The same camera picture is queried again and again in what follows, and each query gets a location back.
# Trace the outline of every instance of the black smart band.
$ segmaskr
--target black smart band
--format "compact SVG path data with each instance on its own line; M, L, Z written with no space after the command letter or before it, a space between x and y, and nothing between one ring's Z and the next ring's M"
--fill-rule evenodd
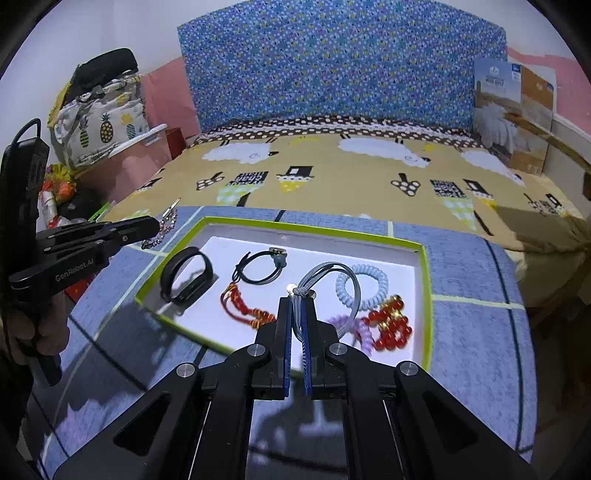
M182 289L182 291L175 297L171 297L170 293L173 288L173 281L178 274L178 271L183 264L190 258L200 255L203 257L205 263L205 271L197 278L191 281L189 285ZM162 274L160 275L160 295L162 299L169 303L172 302L179 306L197 300L203 295L209 287L213 285L213 267L207 255L201 252L197 247L187 247L175 254L164 266Z
M262 252L256 253L253 256L249 257L251 253L248 252L236 265L234 273L232 274L232 281L236 283L238 280L244 280L246 283L251 285L265 285L267 283L271 283L275 280L279 275L281 275L282 270L287 265L286 257L287 251L282 248L270 248L269 250L264 250ZM275 264L275 270L271 273L271 275L262 278L261 280L251 280L244 274L244 268L252 262L254 259L263 257L264 255L270 255L273 259Z

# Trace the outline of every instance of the gray elastic band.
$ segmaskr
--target gray elastic band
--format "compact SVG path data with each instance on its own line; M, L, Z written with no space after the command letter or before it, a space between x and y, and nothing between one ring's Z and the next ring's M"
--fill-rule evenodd
M340 272L347 275L351 281L353 282L353 289L355 291L355 295L353 297L353 305L351 306L351 314L349 315L349 320L345 322L341 327L337 330L337 335L339 338L343 338L345 333L349 331L351 326L353 325L353 321L355 320L355 316L359 311L359 305L361 305L361 287L359 286L359 281L357 277L353 273L347 265L338 263L338 262L325 262L321 263L320 265L316 265L312 270L310 270L304 278L300 280L300 283L296 288L293 290L293 298L292 304L294 306L294 323L293 323L293 331L296 338L301 342L302 335L301 335L301 299L308 295L310 289L319 281L321 280L326 274L330 272Z

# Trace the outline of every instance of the light blue spiral hair tie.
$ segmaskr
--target light blue spiral hair tie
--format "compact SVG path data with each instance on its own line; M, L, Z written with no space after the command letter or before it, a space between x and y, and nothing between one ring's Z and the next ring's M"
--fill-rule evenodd
M355 275L367 275L378 281L378 292L370 299L362 299L359 310L365 311L377 308L388 295L388 276L379 268L371 265L352 265L351 270L353 270ZM349 309L353 305L353 298L347 293L347 289L345 288L348 279L349 277L346 275L340 274L336 279L335 290L336 296Z

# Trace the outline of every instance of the purple spiral hair tie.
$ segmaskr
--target purple spiral hair tie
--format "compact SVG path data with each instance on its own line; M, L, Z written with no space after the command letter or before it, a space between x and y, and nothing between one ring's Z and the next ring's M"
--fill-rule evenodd
M339 315L337 317L329 318L328 320L326 320L326 323L330 323L336 329L338 329L339 327L344 325L348 319L348 315ZM357 334L359 338L361 338L361 351L365 353L365 355L371 356L371 352L374 347L374 338L371 335L369 326L362 322L361 319L355 319L349 332L354 335Z

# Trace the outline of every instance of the pineapple print bag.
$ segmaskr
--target pineapple print bag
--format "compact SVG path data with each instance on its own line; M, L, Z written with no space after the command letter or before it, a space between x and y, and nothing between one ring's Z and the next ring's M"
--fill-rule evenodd
M139 82L138 76L113 80L60 110L54 133L70 168L91 165L150 130Z

